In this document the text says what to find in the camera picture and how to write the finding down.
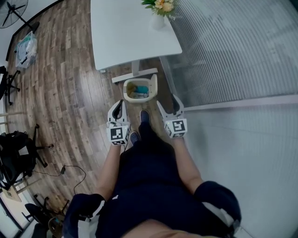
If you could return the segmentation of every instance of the plastic bag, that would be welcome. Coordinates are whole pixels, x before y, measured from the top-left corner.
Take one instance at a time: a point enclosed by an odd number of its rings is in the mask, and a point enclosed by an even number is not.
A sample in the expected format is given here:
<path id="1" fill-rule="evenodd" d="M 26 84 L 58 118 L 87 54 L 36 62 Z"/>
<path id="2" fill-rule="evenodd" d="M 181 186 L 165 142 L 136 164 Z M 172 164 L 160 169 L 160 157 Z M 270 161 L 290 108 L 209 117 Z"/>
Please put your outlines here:
<path id="1" fill-rule="evenodd" d="M 18 43 L 16 55 L 16 67 L 28 68 L 35 62 L 37 54 L 37 39 L 30 32 L 21 42 Z"/>

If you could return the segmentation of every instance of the person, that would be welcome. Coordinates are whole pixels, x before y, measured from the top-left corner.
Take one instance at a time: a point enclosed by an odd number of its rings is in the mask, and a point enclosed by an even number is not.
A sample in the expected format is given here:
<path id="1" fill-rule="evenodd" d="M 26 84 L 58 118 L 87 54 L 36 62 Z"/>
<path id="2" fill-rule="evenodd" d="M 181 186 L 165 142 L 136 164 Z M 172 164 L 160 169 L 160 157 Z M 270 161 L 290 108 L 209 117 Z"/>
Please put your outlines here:
<path id="1" fill-rule="evenodd" d="M 64 238 L 78 237 L 78 221 L 95 216 L 96 238 L 233 237 L 241 222 L 234 194 L 202 180 L 183 138 L 171 146 L 152 130 L 147 111 L 140 117 L 130 149 L 110 146 L 97 193 L 74 196 Z"/>

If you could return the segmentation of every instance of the white wall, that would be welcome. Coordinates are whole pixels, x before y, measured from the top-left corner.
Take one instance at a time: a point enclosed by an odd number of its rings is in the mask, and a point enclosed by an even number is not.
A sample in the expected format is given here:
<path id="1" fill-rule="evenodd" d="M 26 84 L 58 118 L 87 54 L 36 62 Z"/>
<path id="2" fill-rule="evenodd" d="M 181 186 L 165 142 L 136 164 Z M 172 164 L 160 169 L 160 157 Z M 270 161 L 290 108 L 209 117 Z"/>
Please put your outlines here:
<path id="1" fill-rule="evenodd" d="M 187 144 L 203 179 L 230 188 L 254 238 L 298 228 L 298 105 L 187 112 Z"/>
<path id="2" fill-rule="evenodd" d="M 6 215 L 2 205 L 0 205 L 0 231 L 6 238 L 13 238 L 19 231 L 18 227 Z"/>
<path id="3" fill-rule="evenodd" d="M 27 9 L 25 10 L 22 18 L 24 20 L 29 20 L 42 9 L 46 8 L 50 4 L 56 2 L 57 0 L 29 0 Z M 0 29 L 0 66 L 6 65 L 6 54 L 9 47 L 9 43 L 12 35 L 23 25 L 21 20 L 18 20 L 13 25 L 8 28 Z"/>

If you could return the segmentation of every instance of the small trash bin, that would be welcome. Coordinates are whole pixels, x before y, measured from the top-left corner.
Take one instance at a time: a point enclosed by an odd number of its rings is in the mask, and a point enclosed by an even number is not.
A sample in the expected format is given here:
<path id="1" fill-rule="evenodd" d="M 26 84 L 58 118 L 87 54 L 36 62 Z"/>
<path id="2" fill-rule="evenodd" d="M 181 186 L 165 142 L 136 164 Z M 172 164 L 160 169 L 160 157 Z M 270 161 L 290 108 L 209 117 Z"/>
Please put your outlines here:
<path id="1" fill-rule="evenodd" d="M 123 87 L 124 98 L 131 103 L 143 103 L 157 95 L 157 75 L 151 79 L 129 79 Z"/>

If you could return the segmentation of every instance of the teal object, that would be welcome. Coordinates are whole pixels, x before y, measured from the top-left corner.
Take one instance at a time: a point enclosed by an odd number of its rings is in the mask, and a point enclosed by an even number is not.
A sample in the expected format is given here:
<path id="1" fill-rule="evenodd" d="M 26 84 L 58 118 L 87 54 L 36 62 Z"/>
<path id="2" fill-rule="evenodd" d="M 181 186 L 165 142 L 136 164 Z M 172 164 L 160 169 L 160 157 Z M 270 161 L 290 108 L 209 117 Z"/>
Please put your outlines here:
<path id="1" fill-rule="evenodd" d="M 137 86 L 135 93 L 148 93 L 149 89 L 146 86 Z"/>
<path id="2" fill-rule="evenodd" d="M 31 36 L 30 35 L 27 35 L 22 41 L 19 41 L 19 43 L 15 46 L 14 52 L 17 52 L 19 45 L 25 43 L 26 41 L 29 42 L 30 40 L 31 40 Z"/>

